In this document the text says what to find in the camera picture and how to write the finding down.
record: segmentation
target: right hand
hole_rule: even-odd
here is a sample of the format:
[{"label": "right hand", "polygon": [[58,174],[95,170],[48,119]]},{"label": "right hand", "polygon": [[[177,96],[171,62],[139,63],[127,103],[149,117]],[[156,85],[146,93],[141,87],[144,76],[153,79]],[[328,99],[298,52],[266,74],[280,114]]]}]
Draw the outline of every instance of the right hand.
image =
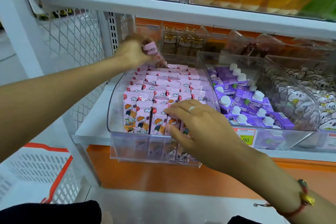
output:
[{"label": "right hand", "polygon": [[190,132],[188,137],[167,124],[172,138],[211,169],[235,176],[237,169],[246,162],[246,156],[257,153],[240,139],[224,115],[197,100],[181,101],[165,112],[181,119]]}]

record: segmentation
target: white shopping basket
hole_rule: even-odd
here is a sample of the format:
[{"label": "white shopping basket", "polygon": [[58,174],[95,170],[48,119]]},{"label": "white shopping basket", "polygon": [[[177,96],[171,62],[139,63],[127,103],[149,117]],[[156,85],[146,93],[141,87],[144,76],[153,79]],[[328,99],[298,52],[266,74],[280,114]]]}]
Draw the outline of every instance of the white shopping basket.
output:
[{"label": "white shopping basket", "polygon": [[80,182],[67,149],[28,143],[0,164],[0,210],[23,203],[70,204]]}]

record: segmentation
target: left hand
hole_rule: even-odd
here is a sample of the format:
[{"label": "left hand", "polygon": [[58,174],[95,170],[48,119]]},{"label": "left hand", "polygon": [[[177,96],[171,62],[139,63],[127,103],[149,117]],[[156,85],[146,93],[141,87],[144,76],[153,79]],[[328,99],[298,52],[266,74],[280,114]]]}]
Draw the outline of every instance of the left hand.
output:
[{"label": "left hand", "polygon": [[114,53],[114,57],[122,57],[128,70],[136,69],[145,63],[152,63],[153,57],[142,51],[142,45],[153,42],[153,39],[139,34],[129,35]]}]

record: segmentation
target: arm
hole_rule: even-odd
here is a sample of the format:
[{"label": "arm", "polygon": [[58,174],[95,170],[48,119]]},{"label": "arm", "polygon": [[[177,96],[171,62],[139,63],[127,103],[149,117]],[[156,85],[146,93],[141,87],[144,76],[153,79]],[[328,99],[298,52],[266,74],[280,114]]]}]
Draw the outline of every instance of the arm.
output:
[{"label": "arm", "polygon": [[95,64],[0,87],[0,163],[98,85],[150,61],[139,38],[121,44],[114,57]]},{"label": "arm", "polygon": [[[299,183],[278,167],[270,157],[246,145],[226,118],[197,100],[181,101],[165,109],[187,125],[190,137],[169,124],[172,137],[204,165],[228,174],[258,193],[275,209],[291,213],[300,207]],[[289,219],[293,224],[331,224],[336,219],[336,206],[313,191],[309,195],[315,206]]]}]

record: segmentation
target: forearm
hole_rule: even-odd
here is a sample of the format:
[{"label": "forearm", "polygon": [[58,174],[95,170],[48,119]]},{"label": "forearm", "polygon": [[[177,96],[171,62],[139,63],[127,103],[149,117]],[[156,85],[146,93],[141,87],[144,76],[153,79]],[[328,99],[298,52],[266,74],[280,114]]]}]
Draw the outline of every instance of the forearm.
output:
[{"label": "forearm", "polygon": [[[234,174],[239,181],[280,212],[291,213],[300,207],[301,186],[270,157],[251,148],[245,160],[243,170]],[[316,200],[315,206],[307,205],[301,213],[289,221],[293,224],[334,223],[336,206],[313,191],[309,191],[309,195]]]},{"label": "forearm", "polygon": [[110,58],[0,87],[0,162],[9,157],[90,93],[129,68]]}]

